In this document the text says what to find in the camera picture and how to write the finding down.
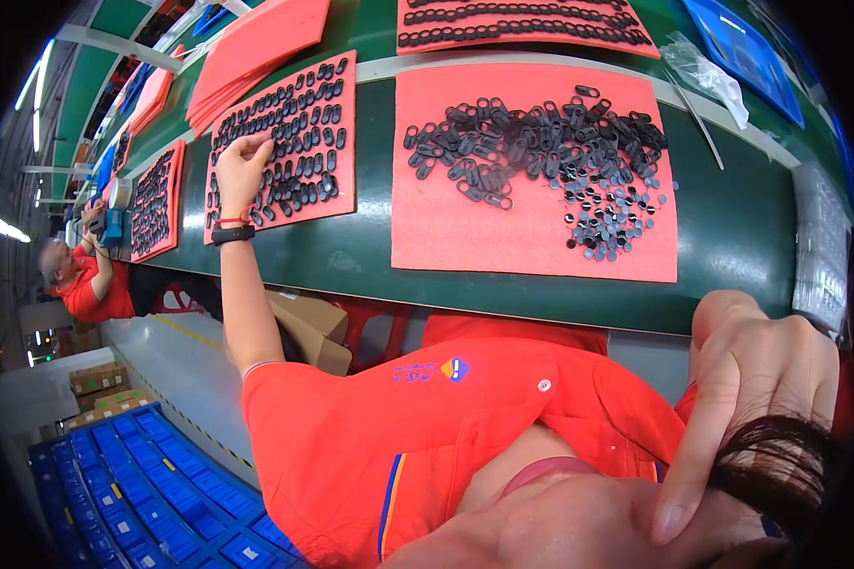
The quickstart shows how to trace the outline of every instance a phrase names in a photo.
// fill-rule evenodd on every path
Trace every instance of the white label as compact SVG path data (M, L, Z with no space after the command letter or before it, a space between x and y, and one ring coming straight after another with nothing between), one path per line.
M300 291L297 289L282 289L278 293L289 301L295 301L300 295Z

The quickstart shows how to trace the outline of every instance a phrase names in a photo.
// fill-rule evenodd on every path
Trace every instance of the red string bracelet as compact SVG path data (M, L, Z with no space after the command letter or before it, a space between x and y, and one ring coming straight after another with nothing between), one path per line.
M248 205L240 211L240 216L233 220L218 220L218 223L249 223L250 220L244 220L244 214L253 209L253 204Z

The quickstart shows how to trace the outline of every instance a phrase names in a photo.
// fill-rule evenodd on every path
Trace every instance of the gray hair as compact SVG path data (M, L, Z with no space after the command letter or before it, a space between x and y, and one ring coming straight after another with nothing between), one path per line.
M57 279L54 273L60 267L57 265L56 256L48 255L47 253L51 250L51 247L55 247L59 242L59 239L48 239L42 245L41 252L38 253L38 270L41 271L41 275L45 278L45 283L49 287L57 286Z

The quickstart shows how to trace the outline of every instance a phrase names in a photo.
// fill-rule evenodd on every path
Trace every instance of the smartwatch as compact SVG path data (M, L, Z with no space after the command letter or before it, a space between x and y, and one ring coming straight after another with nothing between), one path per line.
M228 241L247 241L256 235L256 228L252 225L242 225L238 228L222 229L221 223L216 222L212 228L212 243L216 247L220 247L222 243Z

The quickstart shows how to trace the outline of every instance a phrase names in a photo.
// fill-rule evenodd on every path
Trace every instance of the red polo shirt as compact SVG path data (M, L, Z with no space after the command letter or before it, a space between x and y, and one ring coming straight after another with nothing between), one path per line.
M640 446L670 461L683 435L670 405L603 355L603 331L437 315L423 345L347 378L299 363L248 372L263 499L307 561L373 567L436 529L537 420L604 474L656 481Z
M71 254L82 272L73 284L63 290L57 290L70 314L82 322L102 322L112 318L133 318L137 315L127 290L126 276L129 267L126 263L111 261L114 266L114 279L99 302L94 297L89 282L98 274L98 260L86 255L82 245L77 245Z

